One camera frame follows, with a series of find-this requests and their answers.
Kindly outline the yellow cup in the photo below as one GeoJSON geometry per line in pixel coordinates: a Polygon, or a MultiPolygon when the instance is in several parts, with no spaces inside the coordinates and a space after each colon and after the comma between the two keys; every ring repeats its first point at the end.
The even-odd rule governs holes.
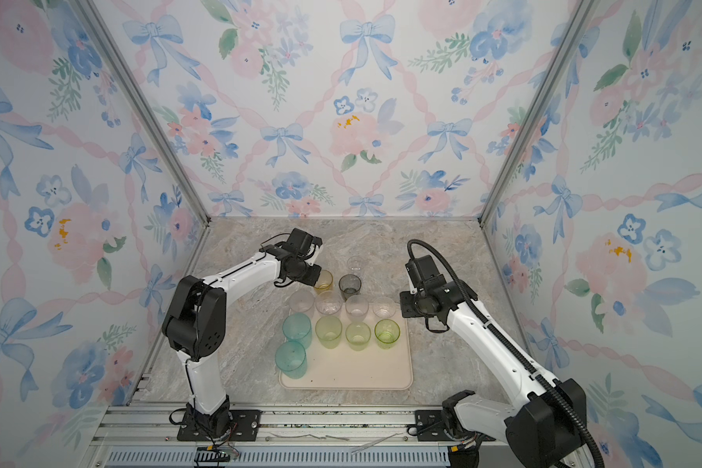
{"type": "Polygon", "coordinates": [[[333,274],[326,269],[322,269],[321,273],[314,285],[314,290],[316,294],[322,294],[322,292],[327,292],[333,290],[333,274]]]}

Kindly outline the clear cup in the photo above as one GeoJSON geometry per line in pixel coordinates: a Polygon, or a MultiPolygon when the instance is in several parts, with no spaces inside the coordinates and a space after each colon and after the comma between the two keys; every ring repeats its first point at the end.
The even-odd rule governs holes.
{"type": "Polygon", "coordinates": [[[310,313],[314,307],[315,296],[308,290],[293,292],[289,297],[289,306],[292,313],[310,313]]]}
{"type": "Polygon", "coordinates": [[[362,259],[362,257],[358,257],[358,255],[353,255],[353,257],[349,257],[348,261],[346,262],[348,270],[356,275],[360,275],[364,268],[365,268],[365,261],[362,259]]]}
{"type": "Polygon", "coordinates": [[[372,312],[379,319],[392,319],[398,310],[398,305],[391,298],[379,296],[372,300],[372,312]]]}
{"type": "Polygon", "coordinates": [[[362,294],[349,296],[344,306],[346,316],[351,322],[364,322],[370,309],[369,301],[362,294]]]}

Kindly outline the grey smoky cup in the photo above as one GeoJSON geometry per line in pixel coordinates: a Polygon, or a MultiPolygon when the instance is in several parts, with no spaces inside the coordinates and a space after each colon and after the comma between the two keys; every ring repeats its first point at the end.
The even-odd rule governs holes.
{"type": "Polygon", "coordinates": [[[355,274],[346,274],[339,279],[339,290],[343,300],[348,300],[353,296],[360,294],[362,289],[362,280],[355,274]]]}

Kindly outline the teal cup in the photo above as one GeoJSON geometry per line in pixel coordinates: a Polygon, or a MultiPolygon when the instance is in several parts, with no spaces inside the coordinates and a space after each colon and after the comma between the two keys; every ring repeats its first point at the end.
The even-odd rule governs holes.
{"type": "Polygon", "coordinates": [[[305,349],[312,343],[313,331],[311,319],[304,313],[288,316],[282,324],[282,332],[286,340],[299,342],[305,349]]]}
{"type": "Polygon", "coordinates": [[[287,378],[302,378],[307,371],[307,356],[304,346],[296,340],[284,342],[275,353],[275,364],[287,378]]]}

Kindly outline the small green cup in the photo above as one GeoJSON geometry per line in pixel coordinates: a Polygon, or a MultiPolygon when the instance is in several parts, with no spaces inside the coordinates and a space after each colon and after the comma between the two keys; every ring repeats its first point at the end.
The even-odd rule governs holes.
{"type": "Polygon", "coordinates": [[[369,344],[372,331],[365,322],[352,322],[346,327],[345,338],[354,351],[363,351],[369,344]]]}

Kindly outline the tall light green cup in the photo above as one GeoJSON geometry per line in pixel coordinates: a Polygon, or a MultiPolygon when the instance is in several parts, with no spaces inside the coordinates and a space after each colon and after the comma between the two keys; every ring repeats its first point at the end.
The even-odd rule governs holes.
{"type": "Polygon", "coordinates": [[[323,347],[335,349],[341,341],[343,325],[337,316],[324,316],[317,321],[315,333],[323,347]]]}

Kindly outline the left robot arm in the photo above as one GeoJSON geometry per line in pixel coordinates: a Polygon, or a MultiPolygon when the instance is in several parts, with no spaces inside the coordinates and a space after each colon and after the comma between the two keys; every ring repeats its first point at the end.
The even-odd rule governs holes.
{"type": "Polygon", "coordinates": [[[321,238],[295,228],[261,243],[257,253],[234,267],[179,280],[161,333],[181,361],[188,383],[183,418],[188,429],[216,441],[233,427],[218,364],[228,307],[268,283],[277,288],[294,283],[314,287],[322,271],[316,263],[322,248],[321,238]]]}

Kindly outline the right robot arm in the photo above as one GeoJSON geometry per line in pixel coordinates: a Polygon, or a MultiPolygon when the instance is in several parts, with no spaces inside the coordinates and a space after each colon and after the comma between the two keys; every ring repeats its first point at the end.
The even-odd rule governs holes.
{"type": "Polygon", "coordinates": [[[594,464],[603,456],[587,427],[586,394],[572,380],[559,380],[507,335],[477,294],[434,259],[411,257],[409,290],[400,294],[406,318],[440,321],[476,352],[497,378],[505,404],[464,390],[442,403],[446,431],[456,440],[479,435],[507,444],[525,467],[553,467],[585,450],[594,464]]]}

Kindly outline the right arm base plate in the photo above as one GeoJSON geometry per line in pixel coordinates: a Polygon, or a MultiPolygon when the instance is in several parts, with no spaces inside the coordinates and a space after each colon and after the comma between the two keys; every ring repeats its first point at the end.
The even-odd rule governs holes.
{"type": "Polygon", "coordinates": [[[465,429],[454,415],[444,409],[415,411],[415,422],[407,428],[407,433],[419,442],[464,443],[476,436],[483,442],[495,441],[488,435],[465,429]]]}

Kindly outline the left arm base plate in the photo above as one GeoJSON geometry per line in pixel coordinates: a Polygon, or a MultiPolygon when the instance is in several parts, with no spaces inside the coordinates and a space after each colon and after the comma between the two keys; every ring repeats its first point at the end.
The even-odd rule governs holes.
{"type": "Polygon", "coordinates": [[[186,411],[177,424],[179,442],[255,442],[262,412],[257,409],[230,409],[218,415],[186,411]]]}

